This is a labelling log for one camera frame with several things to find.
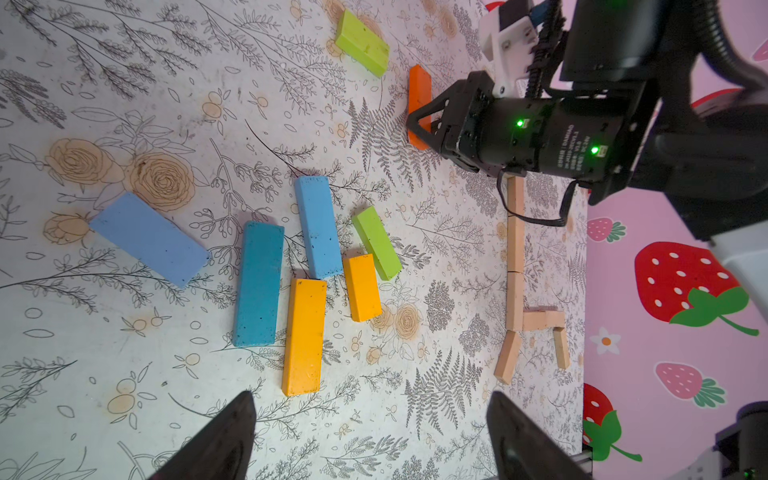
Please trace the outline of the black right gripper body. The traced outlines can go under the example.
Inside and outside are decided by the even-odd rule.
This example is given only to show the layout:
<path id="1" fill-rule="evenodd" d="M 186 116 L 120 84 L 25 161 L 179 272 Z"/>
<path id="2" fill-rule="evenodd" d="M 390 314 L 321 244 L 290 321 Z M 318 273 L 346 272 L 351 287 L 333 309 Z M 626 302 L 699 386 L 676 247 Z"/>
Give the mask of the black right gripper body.
<path id="1" fill-rule="evenodd" d="M 522 101 L 497 98 L 484 70 L 471 72 L 437 97 L 443 133 L 439 153 L 460 168 L 486 174 L 520 174 L 513 136 L 522 118 Z"/>

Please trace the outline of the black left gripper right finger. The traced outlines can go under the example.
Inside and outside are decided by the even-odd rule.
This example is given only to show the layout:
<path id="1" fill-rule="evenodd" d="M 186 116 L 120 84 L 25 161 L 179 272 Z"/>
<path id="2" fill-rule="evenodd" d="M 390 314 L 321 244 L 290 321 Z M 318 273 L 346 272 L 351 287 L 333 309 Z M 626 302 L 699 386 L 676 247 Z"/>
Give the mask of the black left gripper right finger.
<path id="1" fill-rule="evenodd" d="M 486 420 L 497 479 L 591 479 L 503 392 L 491 395 Z"/>

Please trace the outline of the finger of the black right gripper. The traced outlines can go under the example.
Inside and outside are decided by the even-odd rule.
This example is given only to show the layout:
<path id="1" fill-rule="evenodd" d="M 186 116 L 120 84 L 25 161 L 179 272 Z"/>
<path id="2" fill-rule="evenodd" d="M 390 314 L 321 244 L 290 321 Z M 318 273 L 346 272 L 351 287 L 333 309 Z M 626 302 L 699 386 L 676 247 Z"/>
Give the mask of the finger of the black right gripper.
<path id="1" fill-rule="evenodd" d="M 410 144 L 417 150 L 441 149 L 440 118 L 433 121 L 432 115 L 442 112 L 445 109 L 445 102 L 444 95 L 438 96 L 429 103 L 416 97 L 408 99 L 406 129 Z"/>

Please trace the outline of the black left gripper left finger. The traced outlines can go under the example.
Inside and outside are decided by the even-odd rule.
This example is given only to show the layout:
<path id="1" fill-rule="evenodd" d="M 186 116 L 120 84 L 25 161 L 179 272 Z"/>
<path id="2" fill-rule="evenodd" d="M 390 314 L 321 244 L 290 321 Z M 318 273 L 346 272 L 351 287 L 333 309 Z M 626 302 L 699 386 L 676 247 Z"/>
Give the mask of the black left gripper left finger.
<path id="1" fill-rule="evenodd" d="M 253 396 L 243 391 L 150 479 L 245 479 L 255 423 Z"/>

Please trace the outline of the natural wooden block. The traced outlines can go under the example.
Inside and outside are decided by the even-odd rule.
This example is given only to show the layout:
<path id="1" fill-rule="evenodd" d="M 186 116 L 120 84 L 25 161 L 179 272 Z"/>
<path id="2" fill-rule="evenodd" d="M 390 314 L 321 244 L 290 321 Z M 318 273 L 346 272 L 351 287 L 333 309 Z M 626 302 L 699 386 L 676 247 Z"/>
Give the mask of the natural wooden block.
<path id="1" fill-rule="evenodd" d="M 507 267 L 510 272 L 524 272 L 525 223 L 515 217 L 507 219 Z"/>
<path id="2" fill-rule="evenodd" d="M 525 278 L 520 272 L 507 275 L 506 329 L 523 330 Z"/>
<path id="3" fill-rule="evenodd" d="M 522 330 L 536 331 L 549 328 L 548 313 L 546 311 L 524 311 Z"/>
<path id="4" fill-rule="evenodd" d="M 520 332 L 506 332 L 494 370 L 495 378 L 505 385 L 509 385 L 512 381 L 521 345 L 522 337 Z"/>
<path id="5" fill-rule="evenodd" d="M 525 182 L 520 176 L 510 175 L 506 180 L 507 209 L 516 216 L 522 216 L 525 210 Z"/>
<path id="6" fill-rule="evenodd" d="M 531 310 L 531 311 L 546 311 L 548 313 L 548 329 L 553 329 L 554 327 L 565 327 L 566 321 L 565 321 L 565 313 L 563 311 L 558 310 Z"/>
<path id="7" fill-rule="evenodd" d="M 571 361 L 566 328 L 554 327 L 552 332 L 558 368 L 561 370 L 567 370 L 571 365 Z"/>

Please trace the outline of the orange wooden block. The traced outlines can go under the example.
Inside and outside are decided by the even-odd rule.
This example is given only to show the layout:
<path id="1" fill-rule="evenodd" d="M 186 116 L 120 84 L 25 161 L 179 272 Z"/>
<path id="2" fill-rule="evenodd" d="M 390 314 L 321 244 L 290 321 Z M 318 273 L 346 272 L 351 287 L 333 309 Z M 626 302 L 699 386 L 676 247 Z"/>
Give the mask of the orange wooden block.
<path id="1" fill-rule="evenodd" d="M 409 73 L 408 114 L 425 106 L 431 100 L 432 78 L 421 65 L 414 65 Z M 421 119 L 419 123 L 425 130 L 431 131 L 431 117 Z M 424 151 L 429 148 L 410 129 L 408 130 L 408 137 L 410 144 L 417 150 Z"/>

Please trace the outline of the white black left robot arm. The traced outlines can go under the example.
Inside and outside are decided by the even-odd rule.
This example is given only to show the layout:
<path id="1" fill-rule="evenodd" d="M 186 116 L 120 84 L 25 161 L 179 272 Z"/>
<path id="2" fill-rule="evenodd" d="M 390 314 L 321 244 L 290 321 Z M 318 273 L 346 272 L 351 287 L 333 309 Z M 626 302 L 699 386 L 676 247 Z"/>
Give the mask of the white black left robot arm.
<path id="1" fill-rule="evenodd" d="M 252 394 L 241 392 L 151 477 L 244 479 L 256 419 Z M 499 479 L 589 477 L 503 393 L 492 394 L 486 420 Z M 714 445 L 673 477 L 765 479 L 767 403 L 753 402 L 743 406 L 735 423 L 715 435 Z"/>

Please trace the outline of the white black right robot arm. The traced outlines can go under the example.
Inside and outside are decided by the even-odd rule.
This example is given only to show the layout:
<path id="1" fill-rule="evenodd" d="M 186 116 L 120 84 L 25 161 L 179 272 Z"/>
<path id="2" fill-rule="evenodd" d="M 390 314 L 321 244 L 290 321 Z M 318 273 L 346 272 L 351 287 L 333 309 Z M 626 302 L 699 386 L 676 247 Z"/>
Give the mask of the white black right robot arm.
<path id="1" fill-rule="evenodd" d="M 664 321 L 704 326 L 767 308 L 767 75 L 733 48 L 715 1 L 506 1 L 485 15 L 474 71 L 407 118 L 458 167 L 502 182 L 530 172 L 598 204 L 663 193 L 734 282 L 684 281 Z"/>

